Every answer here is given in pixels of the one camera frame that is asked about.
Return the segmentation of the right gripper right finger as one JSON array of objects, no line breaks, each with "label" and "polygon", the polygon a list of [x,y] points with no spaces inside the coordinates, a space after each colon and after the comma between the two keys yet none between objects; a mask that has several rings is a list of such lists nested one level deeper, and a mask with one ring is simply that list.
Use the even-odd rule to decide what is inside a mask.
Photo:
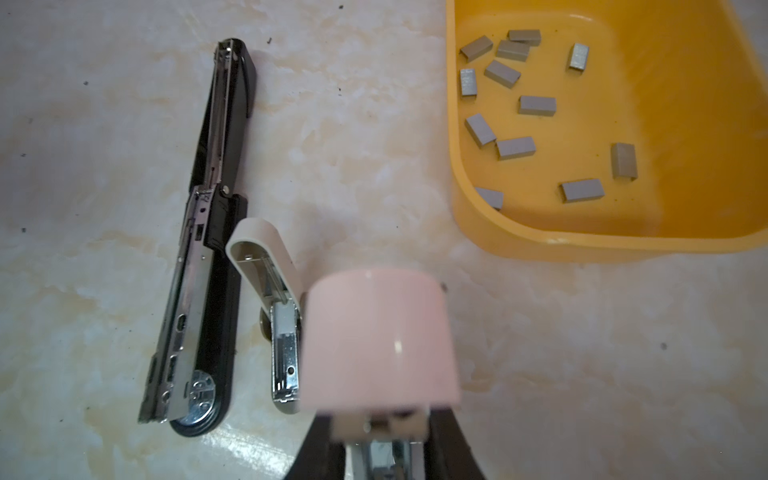
[{"label": "right gripper right finger", "polygon": [[485,479],[452,409],[430,412],[424,457],[427,480]]}]

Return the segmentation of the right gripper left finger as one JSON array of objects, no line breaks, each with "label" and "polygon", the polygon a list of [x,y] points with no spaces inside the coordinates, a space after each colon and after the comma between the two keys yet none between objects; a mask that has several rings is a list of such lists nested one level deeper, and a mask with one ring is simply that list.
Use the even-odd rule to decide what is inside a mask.
[{"label": "right gripper left finger", "polygon": [[331,438],[332,418],[316,415],[284,480],[343,480],[346,447]]}]

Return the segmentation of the black stapler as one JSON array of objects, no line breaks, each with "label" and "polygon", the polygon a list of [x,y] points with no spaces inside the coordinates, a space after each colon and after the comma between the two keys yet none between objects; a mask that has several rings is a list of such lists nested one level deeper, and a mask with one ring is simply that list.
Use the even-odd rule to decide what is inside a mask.
[{"label": "black stapler", "polygon": [[257,74],[246,44],[218,43],[179,251],[138,420],[182,437],[215,429],[230,404],[241,277],[226,254],[247,200],[235,193]]}]

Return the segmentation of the yellow plastic tray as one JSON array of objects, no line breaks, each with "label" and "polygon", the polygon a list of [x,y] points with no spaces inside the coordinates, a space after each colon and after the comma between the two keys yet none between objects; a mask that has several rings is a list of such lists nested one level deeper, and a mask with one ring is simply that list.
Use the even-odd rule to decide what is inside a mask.
[{"label": "yellow plastic tray", "polygon": [[[526,62],[496,56],[508,31],[538,29]],[[487,36],[492,50],[460,49]],[[568,68],[574,43],[590,48]],[[484,75],[521,73],[509,89]],[[476,72],[462,98],[459,72]],[[451,210],[460,231],[501,256],[625,262],[723,254],[767,243],[767,76],[730,1],[450,1],[446,79]],[[554,97],[553,116],[518,112]],[[465,119],[497,139],[479,148]],[[500,160],[496,142],[536,153]],[[635,146],[638,178],[614,179],[611,145]],[[564,182],[599,179],[605,196],[565,203]]]}]

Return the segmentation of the staple strip in tray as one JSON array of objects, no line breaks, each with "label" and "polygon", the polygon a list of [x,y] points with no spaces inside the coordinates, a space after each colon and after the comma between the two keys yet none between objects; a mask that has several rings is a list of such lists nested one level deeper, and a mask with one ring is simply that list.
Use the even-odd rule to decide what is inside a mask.
[{"label": "staple strip in tray", "polygon": [[611,145],[612,174],[614,179],[638,178],[636,150],[633,144],[613,143]]},{"label": "staple strip in tray", "polygon": [[553,116],[557,111],[554,97],[522,95],[519,98],[518,112],[523,115]]},{"label": "staple strip in tray", "polygon": [[461,69],[459,72],[459,82],[462,98],[475,98],[478,95],[476,72],[474,69]]},{"label": "staple strip in tray", "polygon": [[528,44],[503,39],[499,42],[496,56],[507,60],[526,62],[529,53],[530,46]]},{"label": "staple strip in tray", "polygon": [[597,200],[605,196],[602,183],[596,178],[564,182],[560,189],[565,203]]},{"label": "staple strip in tray", "polygon": [[513,88],[521,73],[497,60],[493,60],[484,70],[484,75],[506,88]]},{"label": "staple strip in tray", "polygon": [[590,48],[581,43],[574,43],[568,60],[568,68],[583,72],[586,69]]},{"label": "staple strip in tray", "polygon": [[460,53],[464,56],[467,62],[472,62],[482,55],[490,52],[494,46],[494,42],[487,36],[481,36],[474,41],[464,45],[460,49]]},{"label": "staple strip in tray", "polygon": [[483,148],[497,139],[490,125],[480,113],[467,117],[465,126],[479,148]]},{"label": "staple strip in tray", "polygon": [[508,40],[523,43],[530,46],[539,46],[542,41],[541,32],[538,29],[515,29],[508,31]]},{"label": "staple strip in tray", "polygon": [[531,156],[536,153],[534,139],[530,136],[500,140],[496,142],[500,160]]}]

